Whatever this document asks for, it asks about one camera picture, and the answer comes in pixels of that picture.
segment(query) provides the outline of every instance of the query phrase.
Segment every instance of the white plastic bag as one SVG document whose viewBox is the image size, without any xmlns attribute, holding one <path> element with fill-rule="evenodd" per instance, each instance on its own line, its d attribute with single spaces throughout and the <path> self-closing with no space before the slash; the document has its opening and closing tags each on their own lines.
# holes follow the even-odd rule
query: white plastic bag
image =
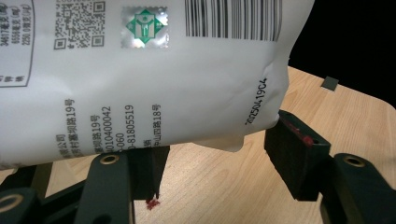
<svg viewBox="0 0 396 224">
<path fill-rule="evenodd" d="M 0 169 L 273 127 L 314 0 L 0 0 Z"/>
</svg>

